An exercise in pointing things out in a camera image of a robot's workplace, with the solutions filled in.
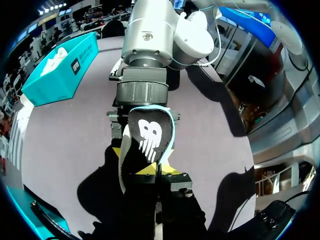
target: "white robotic arm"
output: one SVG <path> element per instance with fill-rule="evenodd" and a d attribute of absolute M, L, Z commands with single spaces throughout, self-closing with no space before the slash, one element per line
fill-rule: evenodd
<path fill-rule="evenodd" d="M 196 63 L 214 49 L 206 25 L 216 21 L 220 6 L 239 12 L 239 9 L 247 9 L 270 14 L 271 29 L 278 39 L 295 56 L 304 58 L 304 47 L 297 31 L 268 0 L 191 1 L 200 11 L 185 19 L 183 13 L 175 12 L 168 0 L 139 0 L 128 21 L 121 55 L 123 62 L 142 67 L 169 66 L 175 70 Z"/>
<path fill-rule="evenodd" d="M 227 7 L 235 10 L 246 9 L 269 14 L 271 29 L 277 38 L 294 55 L 303 53 L 301 38 L 292 24 L 269 0 L 191 0 L 194 5 L 203 11 L 212 22 L 215 16 L 215 7 Z"/>

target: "teal box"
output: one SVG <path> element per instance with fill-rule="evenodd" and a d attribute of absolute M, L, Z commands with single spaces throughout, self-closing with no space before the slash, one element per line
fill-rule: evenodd
<path fill-rule="evenodd" d="M 67 51 L 67 56 L 55 70 L 44 76 L 40 76 L 47 64 L 47 60 L 53 59 L 58 52 L 58 48 L 61 47 Z M 25 82 L 22 92 L 35 107 L 72 99 L 82 77 L 95 59 L 98 51 L 95 32 L 73 38 L 60 44 L 34 69 Z"/>

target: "gray mat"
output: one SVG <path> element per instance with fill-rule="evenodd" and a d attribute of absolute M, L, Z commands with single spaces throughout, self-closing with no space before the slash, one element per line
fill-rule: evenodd
<path fill-rule="evenodd" d="M 74 98 L 34 108 L 24 139 L 23 183 L 57 208 L 75 235 L 92 232 L 94 221 L 112 221 L 121 205 L 106 112 L 114 109 L 116 82 L 108 76 L 122 41 L 99 40 Z M 190 174 L 207 227 L 228 231 L 254 216 L 253 157 L 222 81 L 204 69 L 214 81 L 199 67 L 170 75 L 168 106 L 181 120 L 169 162 Z"/>

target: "black label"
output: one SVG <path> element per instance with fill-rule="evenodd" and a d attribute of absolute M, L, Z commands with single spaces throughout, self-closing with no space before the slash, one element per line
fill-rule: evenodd
<path fill-rule="evenodd" d="M 80 70 L 80 63 L 78 61 L 78 58 L 76 58 L 72 63 L 71 63 L 71 68 L 73 70 L 74 75 L 77 75 L 77 73 Z"/>

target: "robotic arm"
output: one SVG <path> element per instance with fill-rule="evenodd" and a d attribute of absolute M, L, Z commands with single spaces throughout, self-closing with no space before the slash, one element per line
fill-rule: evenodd
<path fill-rule="evenodd" d="M 213 51 L 214 41 L 207 27 L 217 23 L 218 6 L 270 14 L 275 35 L 299 61 L 308 62 L 297 31 L 268 0 L 191 1 L 200 11 L 193 12 L 187 19 L 184 12 L 180 15 L 175 12 L 169 0 L 139 0 L 134 5 L 121 53 L 122 61 L 128 66 L 121 77 L 116 77 L 120 80 L 116 95 L 118 106 L 166 106 L 166 67 L 177 71 L 185 69 Z"/>
<path fill-rule="evenodd" d="M 191 0 L 195 6 L 203 11 L 208 21 L 214 17 L 215 7 L 232 9 L 247 9 L 262 12 L 271 16 L 271 29 L 284 47 L 294 55 L 303 53 L 301 38 L 292 24 L 269 0 Z"/>

